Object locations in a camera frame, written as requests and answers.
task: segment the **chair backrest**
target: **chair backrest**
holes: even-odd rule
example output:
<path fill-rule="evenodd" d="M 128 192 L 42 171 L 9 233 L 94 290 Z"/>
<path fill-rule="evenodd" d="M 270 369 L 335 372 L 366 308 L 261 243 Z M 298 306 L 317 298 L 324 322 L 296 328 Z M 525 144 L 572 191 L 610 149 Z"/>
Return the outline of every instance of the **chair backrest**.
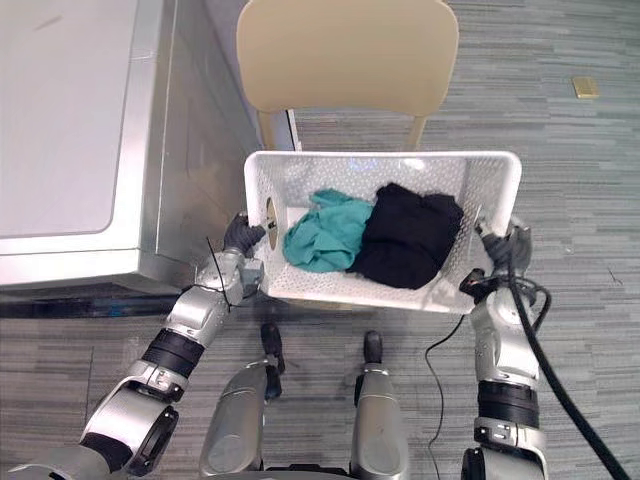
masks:
<path fill-rule="evenodd" d="M 416 148 L 447 94 L 458 23 L 440 0 L 251 0 L 237 48 L 267 148 L 270 114 L 304 107 L 413 115 L 407 144 Z"/>

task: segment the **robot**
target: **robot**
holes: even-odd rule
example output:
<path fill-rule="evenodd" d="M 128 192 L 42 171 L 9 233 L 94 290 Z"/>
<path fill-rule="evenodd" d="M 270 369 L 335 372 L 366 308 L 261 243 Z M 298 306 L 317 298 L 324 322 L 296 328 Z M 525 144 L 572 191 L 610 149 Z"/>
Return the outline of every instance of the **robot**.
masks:
<path fill-rule="evenodd" d="M 520 324 L 514 297 L 505 285 L 507 265 L 524 273 L 531 258 L 529 229 L 516 224 L 497 237 L 479 222 L 485 250 L 494 263 L 490 276 L 474 270 L 460 288 L 473 296 L 469 314 L 476 335 L 478 446 L 462 460 L 465 480 L 548 479 L 545 435 L 538 419 L 539 366 Z M 221 252 L 213 253 L 166 318 L 163 328 L 125 376 L 104 397 L 77 445 L 54 449 L 9 472 L 12 480 L 101 480 L 144 476 L 158 464 L 178 422 L 180 401 L 200 356 L 231 308 L 255 291 L 261 264 L 249 252 L 265 234 L 247 218 L 231 222 Z M 535 292 L 518 285 L 526 309 Z M 264 356 L 242 368 L 220 397 L 200 457 L 201 478 L 220 480 L 301 479 L 407 480 L 409 450 L 392 375 L 382 360 L 382 339 L 367 332 L 365 364 L 355 391 L 357 414 L 349 472 L 317 465 L 264 471 L 261 453 L 265 401 L 281 392 L 285 360 L 275 325 L 261 329 Z"/>

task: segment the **white laundry basket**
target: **white laundry basket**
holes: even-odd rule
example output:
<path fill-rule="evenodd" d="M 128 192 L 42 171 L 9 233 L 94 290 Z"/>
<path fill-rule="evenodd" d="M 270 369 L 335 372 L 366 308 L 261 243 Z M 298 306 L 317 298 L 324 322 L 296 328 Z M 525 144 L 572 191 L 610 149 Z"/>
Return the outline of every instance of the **white laundry basket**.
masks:
<path fill-rule="evenodd" d="M 251 225 L 265 224 L 275 209 L 277 237 L 256 246 L 264 262 L 262 291 L 270 297 L 339 302 L 411 310 L 467 313 L 471 297 L 458 290 L 475 267 L 491 264 L 473 230 L 483 216 L 504 234 L 520 182 L 520 160 L 509 152 L 328 153 L 256 152 L 244 167 Z M 324 188 L 375 202 L 376 190 L 395 182 L 414 192 L 453 195 L 464 210 L 462 226 L 440 273 L 418 290 L 387 287 L 343 272 L 311 273 L 289 264 L 283 238 Z"/>

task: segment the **gray carpet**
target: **gray carpet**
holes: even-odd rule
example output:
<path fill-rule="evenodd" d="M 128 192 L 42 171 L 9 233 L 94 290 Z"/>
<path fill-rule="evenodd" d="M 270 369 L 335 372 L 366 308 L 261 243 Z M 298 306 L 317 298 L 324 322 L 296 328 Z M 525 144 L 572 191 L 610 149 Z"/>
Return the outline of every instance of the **gray carpet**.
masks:
<path fill-rule="evenodd" d="M 460 23 L 460 52 L 423 149 L 505 149 L 522 159 L 516 213 L 533 227 L 529 274 L 555 301 L 541 342 L 576 403 L 631 477 L 640 478 L 640 3 L 449 3 Z M 573 75 L 594 76 L 601 98 L 577 100 Z M 306 150 L 398 149 L 409 124 L 368 111 L 296 117 Z M 280 324 L 288 358 L 284 395 L 267 408 L 267 465 L 346 467 L 361 337 L 377 328 L 405 415 L 413 478 L 435 478 L 426 443 L 439 405 L 422 354 L 457 318 L 311 311 L 264 298 L 238 309 L 205 353 L 179 405 L 175 438 L 149 478 L 194 478 L 216 399 L 235 370 L 259 353 L 264 320 Z M 3 471 L 77 440 L 87 412 L 144 351 L 160 322 L 2 319 Z M 459 478 L 462 453 L 474 444 L 476 413 L 468 323 L 434 352 L 433 363 L 446 397 L 434 450 L 442 478 Z M 607 478 L 546 384 L 540 404 L 551 478 Z"/>

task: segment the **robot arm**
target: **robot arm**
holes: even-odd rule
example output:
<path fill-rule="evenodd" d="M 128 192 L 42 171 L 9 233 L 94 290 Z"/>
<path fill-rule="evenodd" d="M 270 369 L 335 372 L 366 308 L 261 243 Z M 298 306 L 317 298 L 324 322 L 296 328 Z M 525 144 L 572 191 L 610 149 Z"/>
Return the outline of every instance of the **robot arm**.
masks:
<path fill-rule="evenodd" d="M 54 449 L 9 473 L 12 480 L 97 480 L 151 472 L 178 422 L 173 404 L 187 389 L 200 356 L 222 327 L 230 307 L 256 288 L 262 265 L 245 259 L 262 236 L 237 216 L 225 246 L 184 292 L 141 359 L 104 397 L 78 445 Z"/>
<path fill-rule="evenodd" d="M 497 237 L 480 223 L 477 227 L 494 271 L 485 278 L 474 270 L 461 284 L 476 307 L 470 314 L 476 334 L 478 417 L 474 439 L 479 447 L 463 458 L 465 480 L 547 479 L 545 435 L 538 421 L 538 361 L 525 336 L 509 288 L 501 280 L 512 258 L 522 275 L 531 258 L 528 228 L 516 225 L 509 237 Z M 535 294 L 520 285 L 525 306 Z"/>

